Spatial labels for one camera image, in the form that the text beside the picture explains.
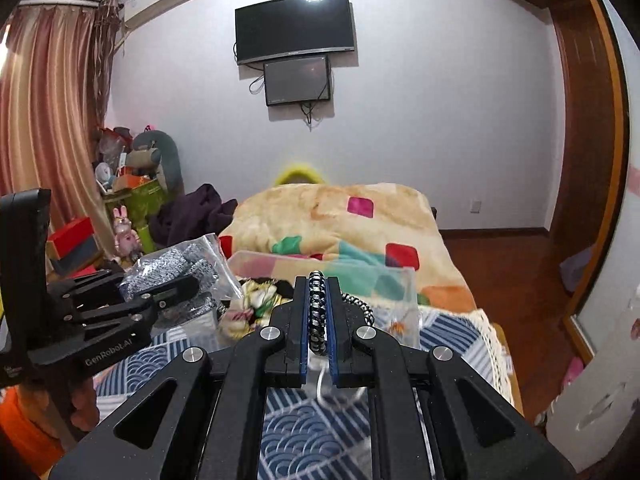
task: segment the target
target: wall-mounted tv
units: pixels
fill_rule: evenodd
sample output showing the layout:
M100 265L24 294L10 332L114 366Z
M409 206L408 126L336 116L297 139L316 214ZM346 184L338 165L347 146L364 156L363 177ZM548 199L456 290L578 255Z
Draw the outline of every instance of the wall-mounted tv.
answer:
M354 49L349 0L272 0L236 9L238 64Z
M268 61L264 64L267 106L331 99L330 75L326 54Z

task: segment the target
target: pink rabbit toy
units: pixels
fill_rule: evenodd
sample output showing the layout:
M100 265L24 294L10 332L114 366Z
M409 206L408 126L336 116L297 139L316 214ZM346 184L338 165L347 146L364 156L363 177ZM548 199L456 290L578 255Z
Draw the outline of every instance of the pink rabbit toy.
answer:
M134 264L142 256L142 244L138 233L133 230L131 220L127 218L127 207L113 209L113 231L116 254L128 258Z

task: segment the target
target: black and white rope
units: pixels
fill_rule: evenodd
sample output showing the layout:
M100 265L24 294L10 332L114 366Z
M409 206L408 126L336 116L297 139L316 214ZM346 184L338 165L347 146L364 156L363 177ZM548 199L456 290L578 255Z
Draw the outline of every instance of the black and white rope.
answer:
M352 296L343 294L342 300L359 306L364 313L364 319L368 326L373 326L375 322L371 307L364 301ZM326 340L324 339L324 329L326 327L326 287L324 285L324 275L319 270L314 270L309 274L309 348L316 355L326 355Z

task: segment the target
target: silver screw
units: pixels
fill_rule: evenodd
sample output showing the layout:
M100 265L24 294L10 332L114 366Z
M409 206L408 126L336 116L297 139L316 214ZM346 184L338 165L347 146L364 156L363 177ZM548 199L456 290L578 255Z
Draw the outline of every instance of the silver screw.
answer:
M276 326L266 326L260 330L260 337L271 341L272 339L280 337L280 329Z
M438 361L448 361L449 359L451 359L453 357L453 352L451 351L451 348L449 348L449 347L436 346L436 348L433 349L433 356Z
M195 363L202 359L204 352L199 349L197 346L192 346L187 348L184 352L182 352L182 358L188 363Z
M376 329L372 326L361 326L356 330L356 335L360 339L373 339L376 336Z

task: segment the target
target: dark purple cloth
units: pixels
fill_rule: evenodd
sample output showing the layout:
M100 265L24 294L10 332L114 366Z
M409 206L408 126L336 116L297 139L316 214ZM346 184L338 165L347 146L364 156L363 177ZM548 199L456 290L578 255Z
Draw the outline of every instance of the dark purple cloth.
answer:
M149 233L154 242L170 247L203 235L219 235L234 219L237 200L222 203L211 184L164 204L158 214L149 215Z

